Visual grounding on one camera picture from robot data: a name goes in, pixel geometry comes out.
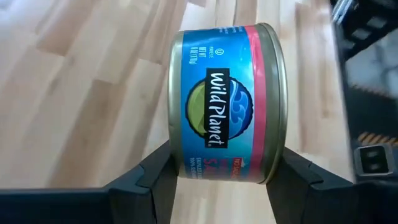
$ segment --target wooden floor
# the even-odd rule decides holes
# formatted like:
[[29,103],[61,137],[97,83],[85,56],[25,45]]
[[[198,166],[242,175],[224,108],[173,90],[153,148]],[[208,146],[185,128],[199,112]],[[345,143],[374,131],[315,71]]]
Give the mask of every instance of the wooden floor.
[[[178,30],[267,22],[286,145],[351,179],[328,0],[0,0],[0,187],[92,187],[168,139]],[[179,179],[172,223],[273,223],[266,187]]]

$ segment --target can rim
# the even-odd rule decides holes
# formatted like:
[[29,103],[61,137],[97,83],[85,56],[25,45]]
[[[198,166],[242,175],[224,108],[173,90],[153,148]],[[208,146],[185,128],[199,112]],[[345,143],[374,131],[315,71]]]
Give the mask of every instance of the can rim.
[[282,52],[282,47],[280,46],[280,42],[278,40],[278,36],[275,32],[275,30],[266,23],[260,23],[259,25],[263,26],[266,28],[268,31],[272,45],[274,48],[275,52],[275,57],[277,61],[277,70],[279,74],[279,139],[278,139],[278,144],[277,144],[277,149],[276,149],[276,154],[274,161],[272,163],[271,170],[266,177],[264,183],[267,184],[271,178],[274,176],[275,171],[277,169],[277,165],[280,159],[280,156],[283,153],[283,149],[285,147],[285,140],[286,140],[286,132],[287,132],[287,110],[288,110],[288,103],[287,103],[287,77],[286,77],[286,69],[285,69],[285,62],[284,62],[284,56]]

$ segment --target wooden table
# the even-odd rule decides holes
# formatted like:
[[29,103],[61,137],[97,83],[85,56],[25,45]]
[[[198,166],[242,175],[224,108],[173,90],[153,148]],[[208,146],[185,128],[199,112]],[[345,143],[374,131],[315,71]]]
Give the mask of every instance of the wooden table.
[[[286,146],[352,179],[327,0],[0,0],[0,187],[93,187],[168,139],[178,30],[267,22]],[[272,223],[264,185],[179,179],[172,223]]]

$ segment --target blue wave graphic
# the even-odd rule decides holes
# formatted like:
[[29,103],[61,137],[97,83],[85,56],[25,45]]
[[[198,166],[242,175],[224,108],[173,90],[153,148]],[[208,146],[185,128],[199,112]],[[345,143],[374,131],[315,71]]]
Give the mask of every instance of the blue wave graphic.
[[247,128],[253,112],[249,93],[242,84],[230,81],[229,138],[234,138]]

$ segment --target black machine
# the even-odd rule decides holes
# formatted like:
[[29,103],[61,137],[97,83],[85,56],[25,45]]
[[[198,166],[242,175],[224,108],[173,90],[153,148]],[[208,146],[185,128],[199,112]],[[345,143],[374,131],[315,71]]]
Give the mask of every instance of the black machine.
[[[351,183],[285,148],[267,193],[278,224],[398,223],[398,160],[392,144],[364,146],[360,133],[398,136],[395,99],[352,89],[344,62],[398,27],[395,0],[331,0],[336,27],[352,159]],[[377,17],[382,27],[368,24]],[[367,38],[353,32],[364,29]],[[354,43],[350,47],[346,42]],[[177,185],[166,142],[108,185],[80,190],[0,190],[0,223],[170,223]]]

